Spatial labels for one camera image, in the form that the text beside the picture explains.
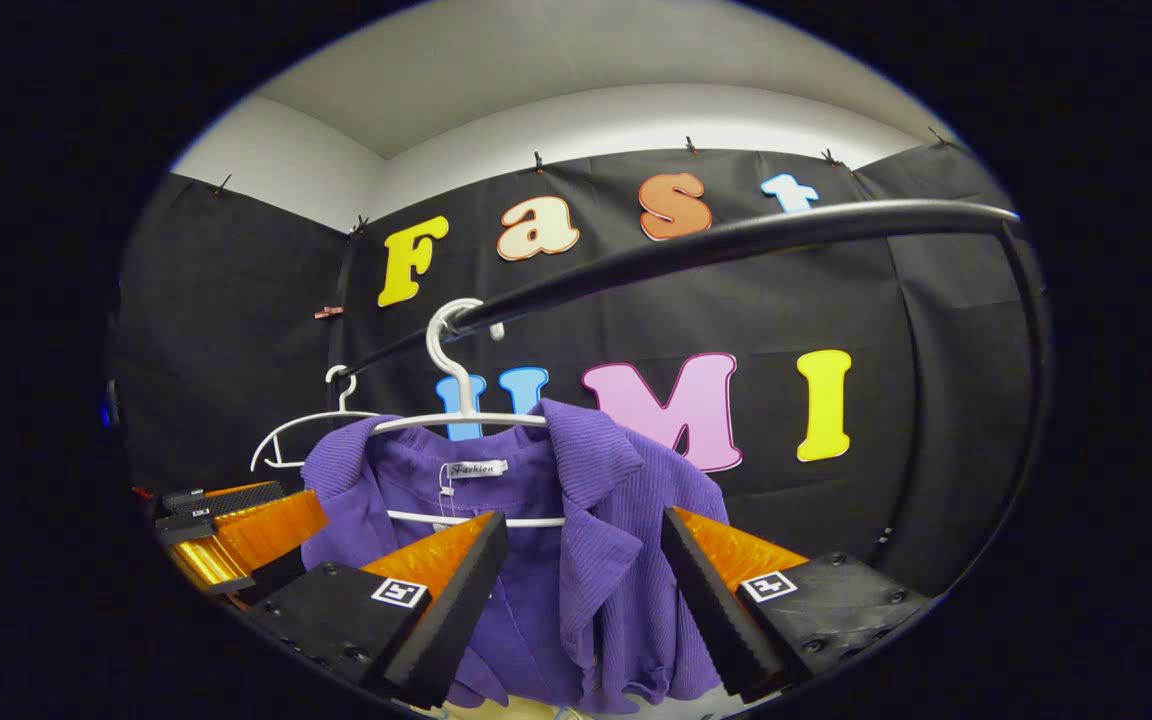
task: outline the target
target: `ribbed fabric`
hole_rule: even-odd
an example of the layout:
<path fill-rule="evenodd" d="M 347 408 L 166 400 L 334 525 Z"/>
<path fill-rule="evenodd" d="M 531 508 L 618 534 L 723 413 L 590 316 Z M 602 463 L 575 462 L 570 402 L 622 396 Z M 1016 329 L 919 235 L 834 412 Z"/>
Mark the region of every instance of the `ribbed fabric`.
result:
<path fill-rule="evenodd" d="M 484 697 L 505 703 L 516 694 L 635 712 L 626 692 L 652 703 L 700 697 L 719 677 L 660 551 L 660 524 L 675 505 L 726 523 L 722 492 L 676 452 L 607 414 L 552 400 L 532 414 L 550 426 L 461 442 L 425 429 L 370 437 L 393 419 L 384 416 L 325 437 L 302 469 L 329 518 L 303 544 L 305 567 L 362 566 L 433 533 L 385 511 L 439 507 L 435 470 L 444 462 L 508 458 L 503 477 L 457 480 L 457 515 L 561 511 L 566 524 L 509 530 L 511 554 L 448 702 L 476 707 Z"/>

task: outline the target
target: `clothes hanger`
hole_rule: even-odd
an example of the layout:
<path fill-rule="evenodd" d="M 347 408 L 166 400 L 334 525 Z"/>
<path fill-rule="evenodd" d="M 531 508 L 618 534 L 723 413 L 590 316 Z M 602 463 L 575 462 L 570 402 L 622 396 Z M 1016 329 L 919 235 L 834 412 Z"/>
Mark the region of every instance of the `clothes hanger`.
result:
<path fill-rule="evenodd" d="M 424 429 L 429 425 L 447 425 L 463 423 L 479 423 L 483 425 L 526 425 L 531 429 L 545 429 L 550 424 L 540 415 L 515 415 L 515 414 L 476 414 L 473 407 L 473 393 L 470 386 L 470 372 L 465 365 L 461 365 L 444 353 L 442 336 L 448 329 L 447 319 L 453 314 L 461 313 L 470 306 L 483 305 L 483 301 L 472 297 L 454 300 L 447 305 L 440 306 L 433 318 L 430 319 L 429 327 L 425 328 L 425 350 L 439 370 L 456 378 L 456 388 L 461 396 L 461 410 L 457 414 L 416 415 L 412 418 L 388 420 L 371 429 L 371 434 L 388 433 L 392 430 Z M 492 340 L 499 341 L 505 336 L 505 324 L 492 325 Z"/>
<path fill-rule="evenodd" d="M 333 369 L 328 370 L 328 377 L 326 377 L 326 382 L 332 382 L 332 378 L 334 378 L 338 373 L 342 372 L 342 370 L 347 370 L 347 367 L 344 365 L 335 365 Z M 340 397 L 338 401 L 339 410 L 333 410 L 332 414 L 306 415 L 303 416 L 303 418 L 289 420 L 289 423 L 279 425 L 279 427 L 275 427 L 273 432 L 268 433 L 268 435 L 265 435 L 265 439 L 262 439 L 260 445 L 256 447 L 256 452 L 253 452 L 252 454 L 251 471 L 253 471 L 255 473 L 256 460 L 259 458 L 262 450 L 265 450 L 265 446 L 270 445 L 270 442 L 274 444 L 274 460 L 270 460 L 270 457 L 265 458 L 265 464 L 270 465 L 270 468 L 301 468 L 305 464 L 305 462 L 303 461 L 283 462 L 283 448 L 279 447 L 278 445 L 278 433 L 283 432 L 283 430 L 286 429 L 290 429 L 291 425 L 300 425 L 301 423 L 308 423 L 309 420 L 320 420 L 324 418 L 374 418 L 378 414 L 363 414 L 361 410 L 344 409 L 344 397 L 351 396 L 353 392 L 356 389 L 358 389 L 358 377 L 349 376 L 349 388 L 340 393 Z"/>
<path fill-rule="evenodd" d="M 461 313 L 470 306 L 483 305 L 483 301 L 472 297 L 462 297 L 442 305 L 430 319 L 429 327 L 425 328 L 425 350 L 434 364 L 448 376 L 456 378 L 457 392 L 461 396 L 461 409 L 457 414 L 416 415 L 412 418 L 388 420 L 371 429 L 371 434 L 388 433 L 391 430 L 422 429 L 429 425 L 445 425 L 448 423 L 480 423 L 485 425 L 526 425 L 531 429 L 546 429 L 550 426 L 544 416 L 540 415 L 515 415 L 515 414 L 476 414 L 473 407 L 473 393 L 470 391 L 470 372 L 465 366 L 452 359 L 444 353 L 442 336 L 448 329 L 447 319 L 453 314 Z M 490 327 L 492 340 L 499 341 L 505 336 L 505 325 L 495 323 Z M 444 515 L 420 515 L 417 511 L 389 510 L 388 515 L 394 520 L 411 520 L 416 523 L 438 523 L 444 525 L 457 525 L 463 521 L 472 518 L 447 518 Z M 508 520 L 503 522 L 507 528 L 559 528 L 564 523 L 563 518 L 524 518 Z"/>

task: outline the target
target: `yellow letter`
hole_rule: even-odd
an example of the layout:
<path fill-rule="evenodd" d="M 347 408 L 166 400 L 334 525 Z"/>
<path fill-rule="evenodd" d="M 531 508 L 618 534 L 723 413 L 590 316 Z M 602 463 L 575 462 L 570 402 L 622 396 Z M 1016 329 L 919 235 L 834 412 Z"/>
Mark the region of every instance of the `yellow letter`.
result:
<path fill-rule="evenodd" d="M 851 356 L 841 350 L 818 350 L 799 357 L 799 372 L 808 379 L 808 437 L 799 460 L 836 457 L 851 446 L 842 432 L 842 376 Z"/>
<path fill-rule="evenodd" d="M 429 262 L 434 258 L 434 243 L 430 238 L 441 238 L 447 234 L 448 227 L 447 218 L 439 215 L 385 238 L 389 259 L 385 264 L 385 288 L 376 300 L 380 306 L 416 297 L 420 287 L 412 281 L 411 270 L 416 270 L 417 275 L 425 274 Z"/>

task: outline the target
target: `blue letter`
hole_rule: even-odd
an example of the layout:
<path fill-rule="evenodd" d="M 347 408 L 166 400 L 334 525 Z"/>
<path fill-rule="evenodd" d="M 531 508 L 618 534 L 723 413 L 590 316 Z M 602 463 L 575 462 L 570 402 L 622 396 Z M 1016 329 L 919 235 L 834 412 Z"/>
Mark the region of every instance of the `blue letter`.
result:
<path fill-rule="evenodd" d="M 515 367 L 500 373 L 500 387 L 513 397 L 513 411 L 526 415 L 540 402 L 540 387 L 550 381 L 550 371 L 544 367 Z"/>
<path fill-rule="evenodd" d="M 470 376 L 470 391 L 473 392 L 473 407 L 471 411 L 479 411 L 479 396 L 488 387 L 482 376 Z M 440 379 L 434 386 L 434 392 L 444 399 L 445 414 L 460 414 L 461 397 L 457 394 L 456 378 L 447 377 Z M 477 423 L 456 423 L 447 425 L 447 437 L 450 439 L 470 439 L 483 437 L 483 425 Z"/>
<path fill-rule="evenodd" d="M 808 200 L 819 200 L 820 196 L 813 187 L 799 184 L 794 176 L 781 173 L 763 183 L 763 191 L 776 196 L 781 200 L 781 210 L 786 213 L 797 213 L 797 211 L 810 210 L 812 204 Z"/>

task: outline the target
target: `letter m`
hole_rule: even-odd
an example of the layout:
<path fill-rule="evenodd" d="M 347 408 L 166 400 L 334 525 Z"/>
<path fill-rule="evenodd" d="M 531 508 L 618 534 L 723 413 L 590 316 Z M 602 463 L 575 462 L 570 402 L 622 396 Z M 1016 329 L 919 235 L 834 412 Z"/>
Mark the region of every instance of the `letter m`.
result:
<path fill-rule="evenodd" d="M 684 457 L 713 473 L 740 465 L 741 452 L 732 441 L 732 402 L 728 381 L 736 357 L 726 353 L 695 355 L 682 363 L 669 401 L 660 406 L 635 365 L 612 363 L 586 370 L 581 382 L 594 392 L 598 409 L 613 420 L 676 447 L 687 430 Z"/>

